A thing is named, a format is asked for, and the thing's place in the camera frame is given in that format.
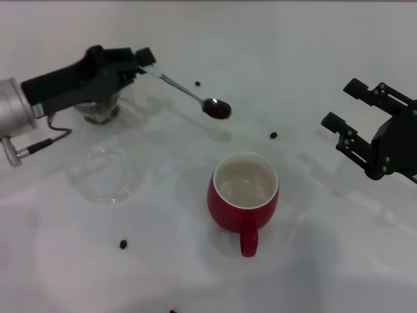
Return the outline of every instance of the cable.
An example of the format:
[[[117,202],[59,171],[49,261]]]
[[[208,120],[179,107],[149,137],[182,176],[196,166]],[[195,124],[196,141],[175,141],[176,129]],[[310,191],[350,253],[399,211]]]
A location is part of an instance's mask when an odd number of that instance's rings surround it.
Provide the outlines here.
[[[48,126],[50,129],[52,130],[56,130],[58,132],[64,132],[64,134],[59,135],[58,137],[55,138],[48,138],[45,140],[42,140],[41,142],[36,142],[33,145],[29,145],[26,148],[19,150],[18,154],[20,156],[20,158],[25,158],[28,155],[32,155],[33,153],[42,150],[43,148],[46,148],[47,146],[57,142],[58,140],[61,140],[65,137],[67,137],[69,134],[72,133],[72,129],[69,128],[59,128],[59,127],[54,127],[52,126],[52,121],[53,121],[53,115],[49,115],[48,116]]]
[[[52,138],[52,142],[57,142],[58,140],[61,140],[61,139],[65,138],[65,137],[67,137],[69,134],[71,134],[72,133],[72,129],[69,129],[69,128],[59,128],[59,127],[52,126],[52,121],[53,121],[54,115],[55,114],[48,116],[48,126],[49,126],[49,128],[52,129],[52,130],[56,130],[57,132],[64,132],[64,134],[61,134],[58,137]]]

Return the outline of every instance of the red mug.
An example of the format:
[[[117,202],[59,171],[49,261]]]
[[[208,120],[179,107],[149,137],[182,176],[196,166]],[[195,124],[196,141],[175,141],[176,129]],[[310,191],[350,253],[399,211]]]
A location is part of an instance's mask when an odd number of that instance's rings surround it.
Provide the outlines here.
[[[258,247],[258,229],[272,218],[279,194],[274,166],[256,153],[237,153],[214,169],[207,205],[221,227],[240,234],[240,251],[249,258]]]

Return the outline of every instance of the silver motor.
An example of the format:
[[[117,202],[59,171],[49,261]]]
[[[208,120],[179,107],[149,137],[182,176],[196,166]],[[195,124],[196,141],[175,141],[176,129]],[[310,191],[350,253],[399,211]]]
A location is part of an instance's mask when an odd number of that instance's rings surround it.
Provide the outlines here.
[[[0,80],[0,140],[10,164],[21,164],[20,155],[11,138],[36,128],[35,115],[14,78]]]

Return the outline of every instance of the mug rim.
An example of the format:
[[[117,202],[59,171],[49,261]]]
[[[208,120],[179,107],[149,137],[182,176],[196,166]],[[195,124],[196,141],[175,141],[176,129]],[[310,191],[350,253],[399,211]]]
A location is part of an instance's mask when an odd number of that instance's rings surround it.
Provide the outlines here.
[[[260,205],[256,205],[255,207],[241,207],[241,206],[239,206],[239,205],[235,205],[235,204],[233,204],[233,203],[231,203],[230,201],[228,201],[228,200],[226,200],[223,196],[222,196],[222,194],[220,193],[220,191],[218,190],[218,188],[217,188],[217,186],[216,186],[216,174],[217,174],[217,172],[218,172],[218,169],[219,169],[219,167],[225,162],[225,161],[227,161],[228,159],[230,159],[230,158],[232,158],[232,157],[235,157],[235,156],[237,156],[237,155],[255,155],[256,157],[258,157],[258,158],[261,158],[265,163],[267,163],[269,166],[270,166],[270,168],[271,168],[271,170],[272,170],[272,172],[274,173],[274,177],[275,177],[275,180],[276,180],[276,187],[275,187],[275,189],[274,189],[274,192],[272,193],[272,195],[271,195],[271,197],[269,197],[269,199],[267,199],[267,201],[265,201],[264,203],[262,203],[262,204],[260,204]],[[266,158],[264,158],[263,156],[261,156],[261,155],[259,155],[259,154],[257,154],[257,153],[255,153],[255,152],[237,152],[237,153],[233,153],[232,155],[228,155],[227,157],[225,157],[225,158],[223,158],[218,164],[217,164],[217,166],[216,166],[216,168],[214,169],[214,172],[213,172],[213,185],[214,185],[214,189],[216,190],[216,192],[217,192],[217,194],[219,195],[219,197],[221,197],[221,199],[225,202],[225,203],[227,203],[227,204],[229,204],[229,205],[231,205],[232,207],[236,207],[237,209],[243,209],[243,210],[254,210],[254,209],[258,209],[258,208],[260,208],[260,207],[263,207],[264,205],[266,205],[266,204],[268,204],[272,199],[274,199],[274,197],[275,197],[275,195],[276,195],[276,193],[278,192],[278,189],[279,189],[279,187],[280,187],[280,179],[278,178],[278,174],[276,173],[276,170],[275,170],[275,167],[274,167],[274,165],[268,160],[268,159],[266,159]]]

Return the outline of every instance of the mug handle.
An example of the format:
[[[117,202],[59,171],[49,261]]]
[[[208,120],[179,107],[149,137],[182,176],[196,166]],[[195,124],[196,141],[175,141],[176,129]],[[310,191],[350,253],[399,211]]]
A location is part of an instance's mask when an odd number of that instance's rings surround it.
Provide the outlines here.
[[[247,218],[243,221],[240,231],[240,251],[245,258],[250,258],[256,254],[258,248],[258,230],[255,220]]]

